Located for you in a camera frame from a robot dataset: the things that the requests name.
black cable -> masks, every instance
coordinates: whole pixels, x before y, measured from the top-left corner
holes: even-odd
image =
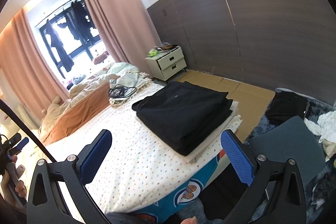
[[[8,140],[8,138],[5,136],[5,135],[3,135],[3,134],[0,134],[0,136],[4,136],[7,140]]]
[[[55,158],[50,154],[50,152],[45,148],[45,146],[40,142],[40,140],[30,131],[30,129],[20,120],[20,118],[11,110],[11,108],[6,105],[6,103],[0,99],[0,109],[5,112],[14,123],[22,129],[24,133],[27,134],[29,138],[32,139],[34,143],[42,150],[42,152],[51,160],[51,162],[57,162]]]
[[[132,89],[132,91],[125,96],[128,90]],[[124,85],[116,85],[114,88],[109,89],[109,97],[112,99],[119,99],[119,98],[129,98],[131,95],[133,95],[137,91],[137,88],[135,86],[127,87]]]

drawer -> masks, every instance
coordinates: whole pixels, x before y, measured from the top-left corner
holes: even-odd
[[[167,80],[168,78],[172,77],[175,73],[179,72],[185,67],[187,67],[187,65],[184,61],[184,58],[182,58],[162,71],[164,79]]]
[[[172,51],[171,53],[167,54],[166,56],[160,58],[157,63],[159,64],[161,70],[168,68],[170,65],[176,63],[178,60],[183,58],[183,52],[181,48]]]

orange blanket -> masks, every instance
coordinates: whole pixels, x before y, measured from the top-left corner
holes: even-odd
[[[109,88],[110,83],[104,83],[72,108],[64,112],[61,117],[57,119],[48,134],[41,136],[41,142],[45,146],[57,142],[73,134],[77,129],[81,128],[93,117],[102,112],[110,105],[108,96]]]

cardboard on floor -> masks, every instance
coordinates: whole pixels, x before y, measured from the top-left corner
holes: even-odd
[[[238,101],[238,114],[242,123],[236,135],[243,142],[258,125],[266,107],[273,99],[275,92],[258,86],[241,83],[220,76],[189,70],[177,79],[179,82],[188,81],[194,85],[208,89],[229,92],[227,98]]]

pink curtain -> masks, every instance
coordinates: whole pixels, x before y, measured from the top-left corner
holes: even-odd
[[[159,36],[141,0],[85,0],[109,54],[150,73],[145,62]]]
[[[53,74],[38,49],[21,9],[0,34],[0,65],[9,85],[32,114],[41,119],[53,99],[68,99],[68,91]]]

